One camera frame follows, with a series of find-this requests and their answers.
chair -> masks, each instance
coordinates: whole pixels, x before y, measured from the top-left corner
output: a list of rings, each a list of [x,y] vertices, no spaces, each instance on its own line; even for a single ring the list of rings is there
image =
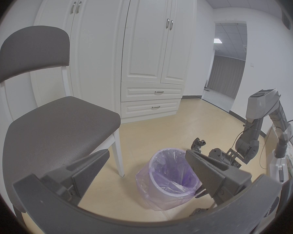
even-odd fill
[[[31,26],[10,35],[0,49],[0,85],[29,71],[69,65],[70,41],[62,29]],[[6,109],[8,103],[3,98]],[[124,176],[119,140],[120,116],[67,96],[40,106],[13,121],[3,147],[5,187],[13,206],[23,209],[12,184],[29,174],[41,177],[112,145],[117,169]]]

white chair leg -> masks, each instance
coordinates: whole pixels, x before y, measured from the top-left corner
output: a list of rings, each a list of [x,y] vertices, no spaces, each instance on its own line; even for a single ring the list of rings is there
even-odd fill
[[[112,149],[113,149],[116,166],[117,166],[119,175],[121,177],[124,177],[125,172],[124,172],[123,158],[121,156],[121,142],[119,139],[119,129],[117,129],[113,133],[113,136],[114,136],[115,142],[112,144]]]

metal handle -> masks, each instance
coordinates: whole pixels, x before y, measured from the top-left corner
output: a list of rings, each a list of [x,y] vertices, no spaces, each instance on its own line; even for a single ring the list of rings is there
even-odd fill
[[[73,3],[73,6],[71,7],[70,13],[72,14],[74,12],[74,7],[75,7],[76,2]]]
[[[174,23],[174,21],[172,20],[171,22],[170,22],[170,28],[169,28],[169,30],[172,30],[172,24]]]
[[[80,1],[79,4],[77,5],[77,9],[76,9],[76,13],[79,12],[79,8],[80,8],[80,5],[82,4],[82,2]]]
[[[167,18],[166,29],[168,28],[168,26],[169,26],[169,18]]]

drawer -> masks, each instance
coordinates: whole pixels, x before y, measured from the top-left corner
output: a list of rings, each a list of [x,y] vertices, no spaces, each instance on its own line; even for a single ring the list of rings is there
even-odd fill
[[[156,99],[125,101],[121,103],[121,117],[152,115],[169,111],[177,111],[181,99]]]
[[[122,82],[121,101],[181,99],[184,85],[150,82]]]

wardrobe door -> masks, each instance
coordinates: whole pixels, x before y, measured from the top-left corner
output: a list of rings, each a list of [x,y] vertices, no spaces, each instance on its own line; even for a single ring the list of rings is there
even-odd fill
[[[184,85],[196,25],[196,0],[172,0],[170,19],[160,82]]]
[[[117,95],[114,89],[121,82],[120,73],[115,77],[115,52],[123,4],[124,0],[80,0],[70,39],[73,95],[113,111],[117,111],[115,97],[120,101],[120,89]]]
[[[57,27],[70,36],[77,3],[78,0],[43,0],[34,25]],[[66,96],[61,67],[31,72],[31,83],[38,106]]]
[[[121,81],[160,82],[172,0],[131,0]]]

